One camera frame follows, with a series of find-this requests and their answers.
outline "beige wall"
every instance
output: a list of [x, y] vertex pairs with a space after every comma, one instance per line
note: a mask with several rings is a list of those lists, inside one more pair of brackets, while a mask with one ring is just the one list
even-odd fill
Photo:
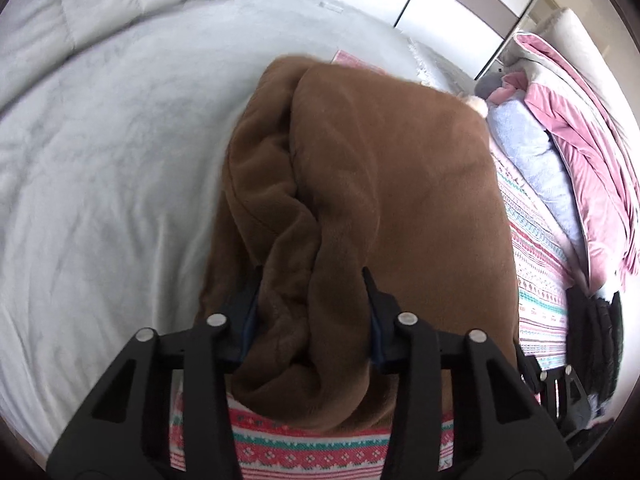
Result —
[[640, 120], [640, 53], [609, 0], [555, 0], [571, 7], [618, 80], [631, 109]]

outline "striped fabric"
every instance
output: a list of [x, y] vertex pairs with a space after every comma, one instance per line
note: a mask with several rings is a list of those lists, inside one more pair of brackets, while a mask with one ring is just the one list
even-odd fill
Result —
[[[520, 343], [543, 368], [564, 364], [565, 288], [571, 286], [562, 249], [517, 177], [495, 159], [498, 185], [511, 224], [520, 292]], [[255, 415], [233, 399], [229, 412], [236, 453], [246, 480], [367, 480], [382, 472], [389, 434], [364, 431], [326, 438], [294, 430]], [[453, 460], [453, 420], [444, 416], [440, 469]], [[173, 467], [184, 470], [182, 386], [174, 403], [170, 429]]]

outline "blue plush fabric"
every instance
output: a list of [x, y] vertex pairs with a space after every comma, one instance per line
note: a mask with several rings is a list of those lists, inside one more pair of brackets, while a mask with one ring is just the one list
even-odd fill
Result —
[[571, 179], [554, 142], [524, 103], [524, 95], [519, 90], [503, 104], [490, 105], [486, 118], [489, 130], [558, 221], [586, 271], [586, 249]]

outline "brown garment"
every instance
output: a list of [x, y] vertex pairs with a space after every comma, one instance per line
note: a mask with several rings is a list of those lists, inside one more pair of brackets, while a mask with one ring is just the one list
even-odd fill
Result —
[[[263, 266], [262, 333], [233, 395], [274, 420], [353, 431], [392, 410], [369, 364], [362, 268], [440, 330], [482, 328], [515, 363], [511, 235], [482, 117], [368, 70], [276, 60], [230, 140], [199, 319]], [[444, 409], [451, 407], [445, 382]]]

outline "white bedspread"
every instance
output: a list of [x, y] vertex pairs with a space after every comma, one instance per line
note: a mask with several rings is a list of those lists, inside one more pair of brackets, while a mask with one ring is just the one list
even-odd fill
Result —
[[70, 59], [16, 0], [0, 16], [39, 45], [0, 42], [0, 414], [39, 452], [137, 329], [191, 325], [226, 142], [275, 57], [343, 49], [417, 80], [407, 38], [326, 1], [189, 0]]

